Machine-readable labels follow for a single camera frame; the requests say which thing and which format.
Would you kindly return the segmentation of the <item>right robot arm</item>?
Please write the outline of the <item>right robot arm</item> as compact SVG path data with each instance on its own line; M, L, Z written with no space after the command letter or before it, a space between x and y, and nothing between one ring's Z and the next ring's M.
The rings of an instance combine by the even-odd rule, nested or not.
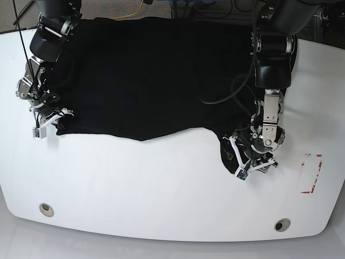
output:
M82 16L81 1L37 1L38 27L30 43L32 57L26 58L25 75L17 84L16 96L27 100L35 118L34 137L41 138L47 125L73 112L58 108L60 96L50 90L52 72L63 47Z

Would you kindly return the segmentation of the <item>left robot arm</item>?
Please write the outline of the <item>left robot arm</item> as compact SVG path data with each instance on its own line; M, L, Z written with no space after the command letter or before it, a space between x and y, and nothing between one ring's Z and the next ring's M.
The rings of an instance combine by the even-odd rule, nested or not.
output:
M298 47L297 33L309 22L321 1L268 1L253 22L252 61L238 89L229 96L202 102L218 105L236 97L254 75L255 86L264 97L255 98L256 110L248 125L222 136L222 161L231 174L245 180L252 172L266 173L277 167L273 153L283 144L286 131L279 126L285 109L284 93L291 85L292 69Z

